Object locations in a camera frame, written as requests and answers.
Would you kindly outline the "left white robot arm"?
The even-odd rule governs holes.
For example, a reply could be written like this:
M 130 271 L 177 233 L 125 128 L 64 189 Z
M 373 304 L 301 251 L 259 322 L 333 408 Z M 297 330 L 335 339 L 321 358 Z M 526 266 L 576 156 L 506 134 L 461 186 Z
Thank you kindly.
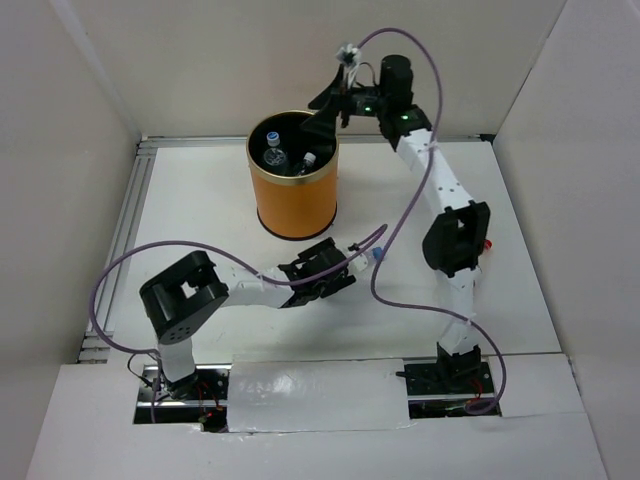
M 346 253 L 333 239 L 308 248 L 288 263 L 252 273 L 248 268 L 216 269 L 196 250 L 144 283 L 139 295 L 154 328 L 161 385 L 175 400 L 196 390 L 199 376 L 191 338 L 221 308 L 301 307 L 351 286 Z

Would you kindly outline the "clear bottle white cap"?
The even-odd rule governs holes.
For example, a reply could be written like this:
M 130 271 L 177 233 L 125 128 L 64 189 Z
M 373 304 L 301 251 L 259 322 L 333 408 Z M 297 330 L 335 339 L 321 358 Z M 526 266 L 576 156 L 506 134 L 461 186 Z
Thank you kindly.
M 304 154 L 303 159 L 297 162 L 293 168 L 293 176 L 305 176 L 313 172 L 314 165 L 316 162 L 316 155 L 312 152 L 307 152 Z

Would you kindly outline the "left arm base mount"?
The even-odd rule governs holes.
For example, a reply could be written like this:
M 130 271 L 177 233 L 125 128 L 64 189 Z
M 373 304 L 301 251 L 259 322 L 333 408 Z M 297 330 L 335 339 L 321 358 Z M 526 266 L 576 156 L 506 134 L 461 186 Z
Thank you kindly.
M 171 385 L 156 364 L 139 372 L 127 370 L 138 380 L 134 425 L 194 424 L 203 432 L 226 433 L 231 364 L 200 364 L 195 374 L 180 385 Z

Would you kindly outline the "clear bottle white-blue cap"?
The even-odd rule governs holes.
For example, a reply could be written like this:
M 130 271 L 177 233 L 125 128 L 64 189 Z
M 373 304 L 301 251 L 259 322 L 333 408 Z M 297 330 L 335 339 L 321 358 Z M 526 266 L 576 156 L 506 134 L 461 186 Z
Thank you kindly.
M 271 131 L 266 134 L 268 148 L 263 153 L 263 161 L 269 167 L 283 167 L 288 162 L 288 154 L 284 150 L 281 137 L 278 132 Z

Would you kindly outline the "clear bottle blue label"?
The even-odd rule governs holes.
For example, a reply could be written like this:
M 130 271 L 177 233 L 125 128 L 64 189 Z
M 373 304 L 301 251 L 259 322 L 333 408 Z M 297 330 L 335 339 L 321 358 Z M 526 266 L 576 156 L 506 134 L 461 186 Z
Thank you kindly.
M 370 250 L 370 256 L 375 263 L 380 263 L 385 258 L 384 248 L 381 246 L 375 246 Z

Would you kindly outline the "orange cylindrical bin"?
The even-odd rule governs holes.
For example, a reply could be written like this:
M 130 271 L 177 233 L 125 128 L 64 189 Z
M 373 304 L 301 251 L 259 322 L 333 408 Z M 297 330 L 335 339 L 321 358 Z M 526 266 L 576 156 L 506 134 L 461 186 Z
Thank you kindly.
M 339 143 L 303 132 L 300 125 L 311 114 L 290 110 L 265 118 L 246 140 L 246 155 L 258 218 L 272 235 L 285 240 L 306 240 L 325 231 L 337 214 Z M 266 134 L 281 137 L 288 162 L 269 167 L 263 161 Z M 317 159 L 312 173 L 293 176 L 294 165 L 312 152 Z

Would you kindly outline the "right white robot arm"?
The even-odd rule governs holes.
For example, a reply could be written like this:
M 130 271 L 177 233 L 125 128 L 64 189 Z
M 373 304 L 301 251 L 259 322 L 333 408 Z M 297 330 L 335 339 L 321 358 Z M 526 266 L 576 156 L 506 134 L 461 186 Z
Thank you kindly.
M 426 201 L 433 222 L 422 241 L 422 252 L 446 298 L 441 310 L 452 318 L 437 343 L 436 379 L 444 390 L 460 391 L 481 364 L 471 318 L 473 285 L 486 244 L 489 206 L 473 199 L 439 153 L 433 124 L 413 102 L 413 71 L 408 58 L 384 57 L 380 79 L 371 86 L 355 83 L 361 65 L 358 50 L 342 52 L 338 60 L 336 76 L 310 102 L 314 113 L 301 128 L 330 138 L 338 126 L 347 126 L 353 116 L 374 117 L 381 135 L 407 167 L 425 176 L 419 196 Z

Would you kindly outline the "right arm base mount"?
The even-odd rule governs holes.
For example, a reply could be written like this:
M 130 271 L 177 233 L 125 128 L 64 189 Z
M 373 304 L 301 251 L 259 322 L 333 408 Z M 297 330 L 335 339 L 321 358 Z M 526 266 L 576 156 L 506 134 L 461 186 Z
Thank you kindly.
M 405 361 L 395 375 L 405 382 L 412 420 L 501 414 L 489 364 L 478 346 L 453 355 L 437 346 L 435 360 Z

